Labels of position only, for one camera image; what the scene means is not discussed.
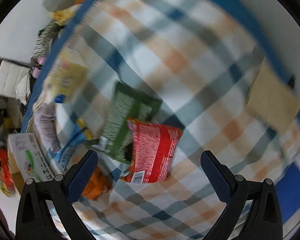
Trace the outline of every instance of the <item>red bag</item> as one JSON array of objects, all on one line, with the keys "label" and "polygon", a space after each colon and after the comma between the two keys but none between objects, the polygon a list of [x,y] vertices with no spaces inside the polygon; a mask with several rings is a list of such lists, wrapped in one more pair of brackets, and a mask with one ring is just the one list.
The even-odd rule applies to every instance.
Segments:
[{"label": "red bag", "polygon": [[172,155],[183,131],[164,124],[128,119],[133,133],[133,160],[122,179],[132,183],[165,181]]},{"label": "red bag", "polygon": [[0,149],[0,166],[1,166],[1,180],[4,185],[2,185],[2,190],[6,195],[11,195],[14,189],[14,183],[10,174],[8,167],[8,153],[6,149]]}]

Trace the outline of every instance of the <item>yellow package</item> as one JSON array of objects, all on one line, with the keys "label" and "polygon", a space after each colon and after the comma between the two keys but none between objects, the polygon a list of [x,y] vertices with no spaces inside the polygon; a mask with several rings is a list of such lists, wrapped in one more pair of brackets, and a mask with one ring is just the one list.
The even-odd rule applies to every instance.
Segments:
[{"label": "yellow package", "polygon": [[74,14],[80,8],[80,6],[80,4],[76,4],[69,8],[55,11],[52,14],[52,18],[56,20],[56,23],[58,25],[63,26],[74,16]]},{"label": "yellow package", "polygon": [[107,193],[111,189],[112,185],[108,179],[102,175],[100,168],[97,167],[83,190],[82,196],[98,201],[98,197],[101,194]]},{"label": "yellow package", "polygon": [[48,101],[59,104],[68,102],[86,80],[87,71],[80,53],[64,48],[44,82]]}]

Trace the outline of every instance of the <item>cardboard box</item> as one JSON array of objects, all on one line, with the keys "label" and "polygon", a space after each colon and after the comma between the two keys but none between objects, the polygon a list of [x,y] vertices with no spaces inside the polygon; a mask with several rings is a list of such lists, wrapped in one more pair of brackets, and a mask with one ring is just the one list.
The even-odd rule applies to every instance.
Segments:
[{"label": "cardboard box", "polygon": [[19,194],[29,178],[36,182],[54,178],[34,133],[14,133],[8,136],[8,160],[11,176]]}]

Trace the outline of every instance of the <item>white wall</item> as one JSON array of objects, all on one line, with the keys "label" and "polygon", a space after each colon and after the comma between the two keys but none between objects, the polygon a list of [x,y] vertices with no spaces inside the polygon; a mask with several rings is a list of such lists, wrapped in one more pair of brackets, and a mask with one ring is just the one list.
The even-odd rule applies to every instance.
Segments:
[{"label": "white wall", "polygon": [[0,24],[0,58],[30,62],[38,31],[50,21],[43,0],[21,0]]}]

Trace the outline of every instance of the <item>purple cloth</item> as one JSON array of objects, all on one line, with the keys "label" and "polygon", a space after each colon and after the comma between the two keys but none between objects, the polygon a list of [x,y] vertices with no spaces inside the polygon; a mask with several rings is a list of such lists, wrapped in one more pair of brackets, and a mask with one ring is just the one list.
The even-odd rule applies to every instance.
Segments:
[{"label": "purple cloth", "polygon": [[56,119],[55,104],[42,104],[34,112],[34,124],[37,127],[41,141],[53,152],[58,152],[61,147],[57,138],[54,121]]},{"label": "purple cloth", "polygon": [[41,72],[41,70],[35,67],[35,68],[32,70],[32,76],[33,76],[34,78],[38,78],[40,72]]}]

